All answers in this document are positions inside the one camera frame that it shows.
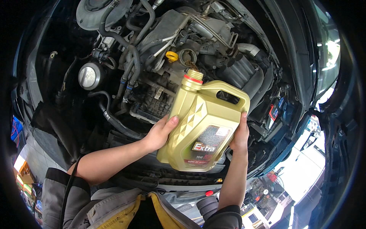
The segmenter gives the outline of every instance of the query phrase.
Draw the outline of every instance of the oil bottle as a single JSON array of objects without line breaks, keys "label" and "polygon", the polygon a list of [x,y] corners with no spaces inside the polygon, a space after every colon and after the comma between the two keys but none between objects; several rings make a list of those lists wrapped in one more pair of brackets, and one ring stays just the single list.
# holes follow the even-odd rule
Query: oil bottle
[{"label": "oil bottle", "polygon": [[[202,78],[202,73],[192,69],[184,75],[169,114],[169,118],[179,117],[178,126],[157,153],[160,162],[179,171],[212,169],[232,140],[240,114],[250,105],[244,91],[219,80],[202,84]],[[217,98],[219,91],[236,96],[239,102]]]}]

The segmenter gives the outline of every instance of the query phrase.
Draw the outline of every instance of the human arm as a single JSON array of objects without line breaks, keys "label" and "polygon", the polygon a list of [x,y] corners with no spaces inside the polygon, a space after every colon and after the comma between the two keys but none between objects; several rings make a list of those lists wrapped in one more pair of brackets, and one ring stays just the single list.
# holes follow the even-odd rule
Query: human arm
[{"label": "human arm", "polygon": [[[146,137],[119,147],[98,150],[83,156],[76,170],[76,176],[86,180],[89,185],[107,181],[127,165],[143,156],[161,148],[168,139],[169,133],[177,126],[178,117],[167,122],[168,116],[159,120]],[[74,165],[67,171],[71,174]]]},{"label": "human arm", "polygon": [[244,112],[240,117],[234,139],[230,143],[230,148],[233,150],[232,159],[220,190],[217,210],[230,205],[241,207],[243,204],[248,170],[248,137],[247,113]]}]

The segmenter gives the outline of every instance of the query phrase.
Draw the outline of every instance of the engine bay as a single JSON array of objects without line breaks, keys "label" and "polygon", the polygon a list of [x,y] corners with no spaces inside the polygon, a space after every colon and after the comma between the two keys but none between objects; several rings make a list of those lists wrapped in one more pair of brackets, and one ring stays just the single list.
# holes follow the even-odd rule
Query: engine bay
[{"label": "engine bay", "polygon": [[[259,169],[291,120],[287,104],[294,110],[296,101],[289,100],[292,82],[283,80],[268,38],[229,2],[81,0],[67,23],[53,29],[45,48],[52,52],[42,57],[44,68],[60,77],[45,78],[40,87],[95,151],[142,139],[169,114],[188,69],[200,71],[203,83],[221,80],[249,95],[249,171]],[[61,31],[66,41],[60,42]],[[217,97],[238,102],[223,91]],[[160,163],[155,152],[121,174],[148,183],[216,184],[230,159],[228,148],[212,170],[192,174]]]}]

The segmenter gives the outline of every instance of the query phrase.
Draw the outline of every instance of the fluid reservoir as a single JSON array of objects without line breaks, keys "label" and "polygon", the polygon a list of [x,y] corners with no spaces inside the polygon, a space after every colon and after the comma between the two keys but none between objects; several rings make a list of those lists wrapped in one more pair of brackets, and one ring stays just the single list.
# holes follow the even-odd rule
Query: fluid reservoir
[{"label": "fluid reservoir", "polygon": [[105,71],[99,63],[89,62],[83,65],[79,71],[79,84],[85,90],[93,90],[102,82]]}]

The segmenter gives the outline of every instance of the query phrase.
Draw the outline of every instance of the oil bottle label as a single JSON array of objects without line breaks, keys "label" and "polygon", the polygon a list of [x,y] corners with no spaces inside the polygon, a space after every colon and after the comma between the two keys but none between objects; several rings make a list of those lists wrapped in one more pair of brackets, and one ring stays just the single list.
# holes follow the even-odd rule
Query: oil bottle label
[{"label": "oil bottle label", "polygon": [[205,168],[230,134],[230,129],[208,126],[184,151],[187,167]]}]

